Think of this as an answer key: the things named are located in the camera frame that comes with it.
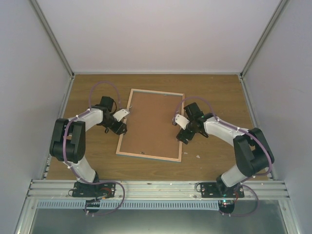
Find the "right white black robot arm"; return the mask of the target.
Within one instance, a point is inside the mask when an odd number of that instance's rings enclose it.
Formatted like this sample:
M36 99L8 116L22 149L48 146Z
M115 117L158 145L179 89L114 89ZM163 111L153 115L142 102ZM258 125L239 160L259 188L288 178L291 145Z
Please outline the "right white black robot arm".
M261 171L272 170L274 156L263 132L259 128L245 129L229 124L215 113L204 114L194 102L184 108L186 117L176 113L173 125L180 131L176 139L188 144L195 134L208 138L213 135L234 148L235 165L217 177L215 187L220 197L228 197L238 184Z

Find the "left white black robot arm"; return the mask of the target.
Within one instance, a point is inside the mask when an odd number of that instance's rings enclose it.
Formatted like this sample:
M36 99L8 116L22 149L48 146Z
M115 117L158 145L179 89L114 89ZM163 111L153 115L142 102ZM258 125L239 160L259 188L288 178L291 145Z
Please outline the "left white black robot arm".
M117 108L111 97L103 96L99 104L90 106L83 113L72 118L59 118L55 122L49 153L73 172L90 197L100 193L100 181L85 156L86 132L95 126L102 126L106 134L123 135L127 132L123 120L129 114L127 109Z

